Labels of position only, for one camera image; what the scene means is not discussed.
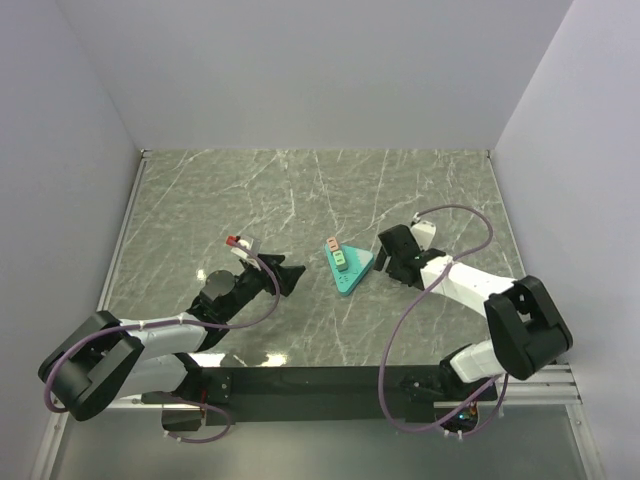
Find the teal triangular power strip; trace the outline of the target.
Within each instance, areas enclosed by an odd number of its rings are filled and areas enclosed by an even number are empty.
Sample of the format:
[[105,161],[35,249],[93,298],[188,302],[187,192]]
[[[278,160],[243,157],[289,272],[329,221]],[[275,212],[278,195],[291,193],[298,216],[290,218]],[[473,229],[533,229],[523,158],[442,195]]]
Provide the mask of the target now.
[[324,251],[328,260],[330,271],[333,275],[338,293],[343,296],[349,296],[360,281],[365,277],[374,264],[374,254],[365,249],[352,247],[342,244],[341,250],[347,264],[347,269],[339,271],[335,264],[333,254],[327,245],[324,245]]

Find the pink plug adapter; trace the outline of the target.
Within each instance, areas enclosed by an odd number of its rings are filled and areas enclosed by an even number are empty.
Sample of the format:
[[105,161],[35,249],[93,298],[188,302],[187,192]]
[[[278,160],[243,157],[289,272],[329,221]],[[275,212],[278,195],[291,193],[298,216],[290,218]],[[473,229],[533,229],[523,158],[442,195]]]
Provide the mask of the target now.
[[330,252],[334,252],[340,249],[340,243],[335,237],[331,237],[327,239],[327,246]]

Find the green plug adapter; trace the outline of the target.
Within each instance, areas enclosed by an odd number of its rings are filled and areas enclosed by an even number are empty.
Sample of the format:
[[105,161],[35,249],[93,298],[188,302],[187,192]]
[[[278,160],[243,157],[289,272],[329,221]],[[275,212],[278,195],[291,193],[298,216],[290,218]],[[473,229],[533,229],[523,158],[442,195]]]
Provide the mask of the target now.
[[337,249],[335,251],[331,252],[332,254],[332,258],[333,258],[333,262],[335,265],[335,268],[342,272],[345,271],[349,268],[346,256],[344,254],[344,251],[342,249]]

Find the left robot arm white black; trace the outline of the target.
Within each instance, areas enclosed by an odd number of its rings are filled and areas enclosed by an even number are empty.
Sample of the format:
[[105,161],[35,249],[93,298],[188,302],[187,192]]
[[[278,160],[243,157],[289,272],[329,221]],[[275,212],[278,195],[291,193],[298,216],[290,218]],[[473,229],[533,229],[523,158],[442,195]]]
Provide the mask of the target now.
[[184,312],[126,320],[98,311],[41,364],[46,406],[77,421],[95,417],[114,400],[165,392],[176,401],[206,397],[208,379],[195,353],[217,345],[233,329],[231,319],[258,294],[289,296],[306,268],[284,256],[260,254],[243,271],[211,273]]

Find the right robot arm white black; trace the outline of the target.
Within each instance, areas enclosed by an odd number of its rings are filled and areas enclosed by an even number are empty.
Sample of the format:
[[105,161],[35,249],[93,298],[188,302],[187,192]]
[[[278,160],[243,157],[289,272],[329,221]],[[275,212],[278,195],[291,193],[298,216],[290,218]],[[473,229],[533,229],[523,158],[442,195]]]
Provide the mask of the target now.
[[489,338],[465,345],[404,384],[436,401],[462,400],[489,379],[527,380],[573,346],[573,336],[543,282],[470,267],[430,246],[433,224],[396,225],[378,235],[376,271],[452,300],[486,319]]

